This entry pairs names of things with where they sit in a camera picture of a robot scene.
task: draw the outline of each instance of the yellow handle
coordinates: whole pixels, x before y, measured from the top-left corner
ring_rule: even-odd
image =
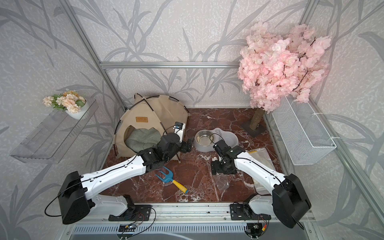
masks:
[[[176,187],[178,187],[183,193],[187,193],[188,192],[188,189],[186,187],[184,187],[183,185],[181,185],[180,183],[178,183],[176,180],[173,180],[172,181],[173,184],[176,185]]]

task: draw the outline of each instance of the pet tent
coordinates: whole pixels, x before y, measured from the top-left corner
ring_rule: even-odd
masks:
[[[145,97],[136,93],[134,98],[135,103],[120,118],[115,129],[113,144],[118,149],[117,158],[133,157],[156,145],[164,131],[173,132],[175,122],[187,123],[189,111],[173,97]],[[172,160],[178,160],[178,154]]]

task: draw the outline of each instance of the green checkered cushion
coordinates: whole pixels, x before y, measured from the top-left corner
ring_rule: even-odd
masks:
[[[141,150],[156,145],[160,142],[160,139],[161,135],[155,128],[139,128],[132,131],[129,138],[125,140],[125,145],[134,152],[140,152]]]

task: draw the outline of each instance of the green leaf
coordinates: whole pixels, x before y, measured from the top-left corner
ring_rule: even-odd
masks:
[[[81,107],[81,108],[84,107],[84,105],[85,105],[85,104],[83,103],[83,101],[81,101],[80,99],[76,101],[76,104],[77,104],[77,106],[79,106],[79,107]]]

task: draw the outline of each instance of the white robot arm segment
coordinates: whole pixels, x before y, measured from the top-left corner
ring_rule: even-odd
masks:
[[[87,200],[93,198],[105,189],[112,187],[129,178],[143,175],[146,172],[146,167],[141,156],[133,156],[130,159],[110,166],[108,168],[84,174],[80,179],[83,182],[83,188],[86,188],[85,198]]]
[[[248,152],[242,152],[237,155],[235,166],[256,179],[270,194],[272,194],[275,185],[279,185],[285,180],[284,174],[270,169],[254,159]]]

